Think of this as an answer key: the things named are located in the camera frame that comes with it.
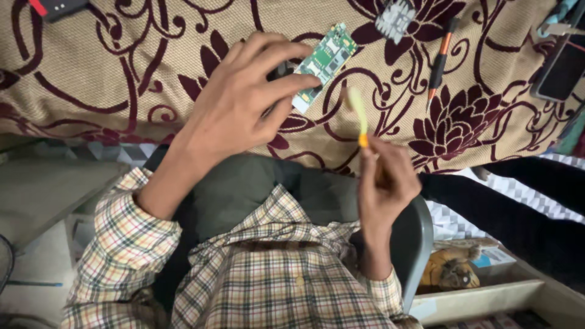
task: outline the yellow brush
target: yellow brush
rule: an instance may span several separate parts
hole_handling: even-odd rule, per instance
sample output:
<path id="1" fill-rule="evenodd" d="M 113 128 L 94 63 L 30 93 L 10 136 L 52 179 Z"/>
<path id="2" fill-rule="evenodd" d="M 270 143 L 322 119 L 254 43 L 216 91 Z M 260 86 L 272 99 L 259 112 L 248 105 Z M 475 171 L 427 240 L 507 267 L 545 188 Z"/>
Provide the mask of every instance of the yellow brush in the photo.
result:
<path id="1" fill-rule="evenodd" d="M 357 113 L 357 117 L 360 119 L 360 136 L 357 140 L 358 144 L 361 148 L 367 147 L 367 117 L 366 117 L 366 109 L 364 107 L 364 103 L 362 101 L 362 96 L 360 95 L 360 91 L 357 88 L 348 88 L 347 89 L 347 102 L 349 103 L 349 107 L 355 110 Z"/>

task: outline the hand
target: hand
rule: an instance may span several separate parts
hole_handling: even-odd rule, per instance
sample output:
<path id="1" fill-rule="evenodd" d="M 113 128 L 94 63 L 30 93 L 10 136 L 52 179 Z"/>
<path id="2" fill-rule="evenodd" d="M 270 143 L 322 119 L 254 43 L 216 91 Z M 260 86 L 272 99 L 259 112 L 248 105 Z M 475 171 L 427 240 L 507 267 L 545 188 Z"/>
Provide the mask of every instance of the hand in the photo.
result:
<path id="1" fill-rule="evenodd" d="M 276 33 L 255 32 L 245 43 L 234 44 L 197 97 L 191 117 L 159 168 L 136 196 L 138 205 L 169 220 L 220 161 L 273 140 L 292 110 L 292 96 L 321 81 L 310 74 L 291 74 L 267 82 L 266 75 L 285 60 L 311 52 L 311 47 Z"/>
<path id="2" fill-rule="evenodd" d="M 197 160 L 203 154 L 218 163 L 273 140 L 291 112 L 292 96 L 321 81 L 310 74 L 291 74 L 267 82 L 266 75 L 285 60 L 312 51 L 276 33 L 255 32 L 246 43 L 234 44 L 197 97 L 191 118 L 173 144 Z"/>
<path id="3" fill-rule="evenodd" d="M 421 183 L 405 148 L 373 136 L 368 136 L 368 142 L 371 149 L 362 149 L 359 186 L 358 206 L 364 238 L 360 270 L 370 280 L 384 280 L 392 273 L 392 224 L 421 191 Z M 374 152 L 380 155 L 377 160 Z"/>
<path id="4" fill-rule="evenodd" d="M 368 136 L 362 149 L 359 212 L 362 231 L 372 238 L 389 238 L 392 224 L 421 191 L 406 148 Z M 376 160 L 374 152 L 380 157 Z M 380 166 L 382 175 L 377 174 Z"/>

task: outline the tablecloth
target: tablecloth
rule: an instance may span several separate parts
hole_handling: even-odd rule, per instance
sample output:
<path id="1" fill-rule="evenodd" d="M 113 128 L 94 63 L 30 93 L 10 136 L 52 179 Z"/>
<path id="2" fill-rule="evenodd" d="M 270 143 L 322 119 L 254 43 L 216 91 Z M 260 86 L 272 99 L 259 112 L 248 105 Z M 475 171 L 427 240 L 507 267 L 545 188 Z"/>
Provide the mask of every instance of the tablecloth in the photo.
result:
<path id="1" fill-rule="evenodd" d="M 534 33 L 555 1 L 409 1 L 417 14 L 398 45 L 374 28 L 380 0 L 92 0 L 51 24 L 26 0 L 2 1 L 0 131 L 168 143 L 234 42 L 260 30 L 315 45 L 343 22 L 356 54 L 304 115 L 294 111 L 251 152 L 354 174 L 359 125 L 344 86 L 364 95 L 370 132 L 409 147 L 419 171 L 543 152 L 585 94 L 582 85 L 547 102 L 528 92 L 555 44 Z M 430 67 L 452 17 L 461 22 L 427 112 Z"/>

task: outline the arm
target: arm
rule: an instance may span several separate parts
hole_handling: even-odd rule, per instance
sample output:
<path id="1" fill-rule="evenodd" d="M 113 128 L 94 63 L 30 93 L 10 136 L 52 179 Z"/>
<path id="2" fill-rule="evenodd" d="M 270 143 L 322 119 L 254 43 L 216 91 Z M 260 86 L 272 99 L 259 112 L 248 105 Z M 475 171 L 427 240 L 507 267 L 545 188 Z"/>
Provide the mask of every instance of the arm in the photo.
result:
<path id="1" fill-rule="evenodd" d="M 321 82 L 306 74 L 267 82 L 266 74 L 311 52 L 276 33 L 253 33 L 230 49 L 156 172 L 133 170 L 101 201 L 96 237 L 80 261 L 63 327 L 161 324 L 149 286 L 181 234 L 171 217 L 216 164 L 274 139 L 292 110 L 291 96 Z"/>
<path id="2" fill-rule="evenodd" d="M 408 203 L 421 191 L 408 152 L 401 147 L 369 136 L 371 149 L 362 149 L 362 176 L 359 212 L 364 254 L 359 281 L 378 308 L 401 328 L 421 328 L 413 317 L 402 312 L 402 291 L 390 259 L 392 224 Z M 383 172 L 376 177 L 377 166 Z"/>

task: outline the black phone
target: black phone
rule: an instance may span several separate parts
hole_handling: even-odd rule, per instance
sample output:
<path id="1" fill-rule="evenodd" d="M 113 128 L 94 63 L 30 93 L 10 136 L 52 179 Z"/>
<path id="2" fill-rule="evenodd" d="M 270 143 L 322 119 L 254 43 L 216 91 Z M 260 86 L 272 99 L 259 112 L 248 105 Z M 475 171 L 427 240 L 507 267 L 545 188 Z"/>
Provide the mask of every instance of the black phone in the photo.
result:
<path id="1" fill-rule="evenodd" d="M 585 30 L 585 1 L 576 8 L 569 24 Z M 585 73 L 585 36 L 564 35 L 557 41 L 551 56 L 546 59 L 530 94 L 551 101 L 565 101 Z"/>

